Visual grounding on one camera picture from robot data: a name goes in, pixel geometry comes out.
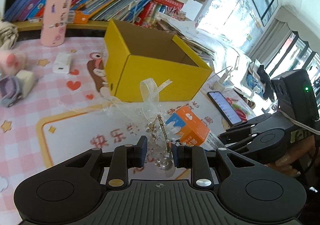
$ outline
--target orange and white box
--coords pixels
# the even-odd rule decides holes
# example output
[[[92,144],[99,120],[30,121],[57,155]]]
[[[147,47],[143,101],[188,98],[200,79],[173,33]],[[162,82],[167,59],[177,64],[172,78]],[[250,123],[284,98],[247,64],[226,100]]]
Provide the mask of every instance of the orange and white box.
[[[185,105],[179,108],[166,121],[166,124],[174,121],[174,126],[181,127],[180,142],[186,144],[198,145],[205,150],[215,150],[225,147],[219,138],[210,131],[210,129]]]

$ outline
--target pink cylindrical container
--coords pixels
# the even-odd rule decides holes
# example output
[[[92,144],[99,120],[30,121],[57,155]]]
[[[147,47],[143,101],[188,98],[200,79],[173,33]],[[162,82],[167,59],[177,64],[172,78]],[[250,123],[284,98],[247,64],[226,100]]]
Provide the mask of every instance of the pink cylindrical container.
[[[64,42],[71,1],[46,0],[40,37],[42,45],[55,47]]]

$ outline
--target pink plush toy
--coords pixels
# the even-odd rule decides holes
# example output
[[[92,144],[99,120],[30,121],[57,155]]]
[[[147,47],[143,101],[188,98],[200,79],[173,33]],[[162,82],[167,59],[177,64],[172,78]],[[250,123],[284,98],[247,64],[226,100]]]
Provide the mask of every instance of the pink plush toy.
[[[27,58],[21,53],[12,50],[0,51],[0,72],[7,76],[15,76],[26,66]]]

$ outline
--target crosshair marking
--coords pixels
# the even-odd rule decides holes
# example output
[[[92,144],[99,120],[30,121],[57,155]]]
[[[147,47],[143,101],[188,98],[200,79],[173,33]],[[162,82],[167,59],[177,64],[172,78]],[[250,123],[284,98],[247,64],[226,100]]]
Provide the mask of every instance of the crosshair marking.
[[[163,183],[157,183],[156,186],[157,186],[158,188],[162,188],[162,187],[165,186],[165,185],[164,185]]]

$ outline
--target metal screw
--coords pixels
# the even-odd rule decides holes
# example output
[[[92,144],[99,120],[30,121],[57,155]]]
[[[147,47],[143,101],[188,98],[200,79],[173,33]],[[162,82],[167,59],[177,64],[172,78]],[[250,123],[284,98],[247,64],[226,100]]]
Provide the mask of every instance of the metal screw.
[[[121,179],[112,179],[109,181],[109,185],[113,187],[118,187],[124,184],[124,181]]]
[[[196,184],[201,187],[207,187],[211,185],[211,181],[208,179],[199,179],[196,181]]]

